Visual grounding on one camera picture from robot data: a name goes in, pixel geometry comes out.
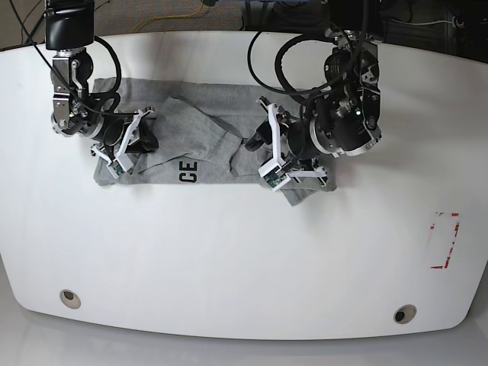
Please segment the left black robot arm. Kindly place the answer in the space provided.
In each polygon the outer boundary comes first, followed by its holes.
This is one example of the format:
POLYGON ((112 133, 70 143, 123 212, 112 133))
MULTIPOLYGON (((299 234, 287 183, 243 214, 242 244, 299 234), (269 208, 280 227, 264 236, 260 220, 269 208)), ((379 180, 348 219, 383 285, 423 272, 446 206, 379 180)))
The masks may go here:
POLYGON ((375 7, 373 1, 363 2, 361 16, 352 24, 341 20, 342 11, 333 12, 329 29, 323 34, 300 34, 289 39, 274 58, 278 87, 264 83, 255 72, 252 51, 258 37, 252 38, 246 54, 251 77, 264 89, 286 95, 298 105, 297 122, 287 123, 284 117, 277 119, 278 136, 286 138, 293 158, 358 156, 380 141, 380 70, 377 45, 369 32, 375 7), (326 81, 298 90, 284 74, 283 59, 291 48, 311 41, 334 46, 323 64, 326 81))

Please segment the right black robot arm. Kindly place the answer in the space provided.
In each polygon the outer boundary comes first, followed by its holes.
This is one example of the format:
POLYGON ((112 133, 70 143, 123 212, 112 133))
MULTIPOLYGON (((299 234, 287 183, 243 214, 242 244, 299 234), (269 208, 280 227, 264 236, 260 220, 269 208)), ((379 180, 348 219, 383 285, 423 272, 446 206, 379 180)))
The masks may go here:
POLYGON ((46 49, 56 53, 50 67, 53 129, 65 137, 79 134, 103 143, 110 125, 119 127, 133 114, 116 111, 120 103, 121 65, 111 45, 95 36, 95 3, 46 1, 45 19, 46 49), (86 47, 94 42, 108 51, 116 76, 107 91, 91 93, 88 80, 94 63, 86 47))

